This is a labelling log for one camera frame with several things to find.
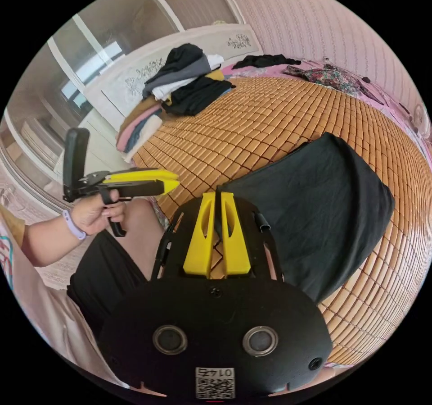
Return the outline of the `person's left hand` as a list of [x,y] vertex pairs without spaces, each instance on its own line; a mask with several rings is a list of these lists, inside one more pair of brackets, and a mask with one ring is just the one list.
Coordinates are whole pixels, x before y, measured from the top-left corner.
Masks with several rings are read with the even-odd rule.
[[110,223],[122,223],[126,205],[119,201],[118,190],[111,190],[109,197],[111,201],[107,205],[100,194],[80,199],[70,212],[77,228],[91,236],[109,227]]

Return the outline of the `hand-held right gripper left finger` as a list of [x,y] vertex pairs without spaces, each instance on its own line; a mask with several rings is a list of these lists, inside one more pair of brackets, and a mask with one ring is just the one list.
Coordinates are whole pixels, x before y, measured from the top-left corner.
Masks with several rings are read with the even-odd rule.
[[214,239],[216,194],[204,193],[193,222],[193,232],[184,260],[187,275],[210,278]]

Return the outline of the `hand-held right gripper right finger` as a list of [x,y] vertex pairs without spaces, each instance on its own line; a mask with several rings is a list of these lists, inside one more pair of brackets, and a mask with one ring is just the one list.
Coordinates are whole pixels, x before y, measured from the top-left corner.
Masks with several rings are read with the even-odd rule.
[[233,193],[221,192],[220,206],[225,276],[246,276],[251,264]]

